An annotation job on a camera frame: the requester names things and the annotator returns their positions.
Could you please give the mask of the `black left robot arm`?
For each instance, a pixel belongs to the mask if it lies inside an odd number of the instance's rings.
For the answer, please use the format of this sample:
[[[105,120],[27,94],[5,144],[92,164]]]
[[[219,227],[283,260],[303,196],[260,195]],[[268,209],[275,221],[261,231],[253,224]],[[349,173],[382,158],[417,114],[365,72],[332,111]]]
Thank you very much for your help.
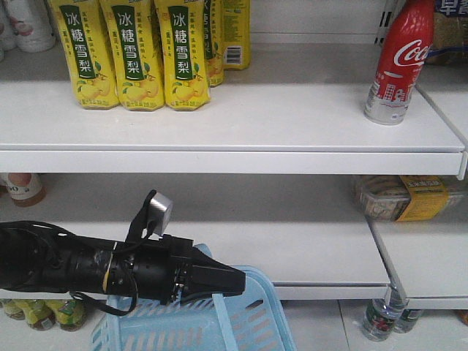
[[[44,222],[1,223],[1,288],[25,293],[94,293],[169,303],[244,292],[246,274],[192,240],[111,241]]]

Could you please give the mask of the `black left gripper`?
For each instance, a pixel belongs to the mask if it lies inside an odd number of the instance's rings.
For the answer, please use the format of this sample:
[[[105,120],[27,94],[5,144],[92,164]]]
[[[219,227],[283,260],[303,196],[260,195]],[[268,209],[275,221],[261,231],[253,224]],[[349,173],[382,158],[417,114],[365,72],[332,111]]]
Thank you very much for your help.
[[[215,261],[202,252],[192,252],[193,241],[163,235],[137,248],[117,246],[109,270],[109,293],[138,295],[163,304],[176,300],[189,303],[219,293],[241,295],[246,274]]]

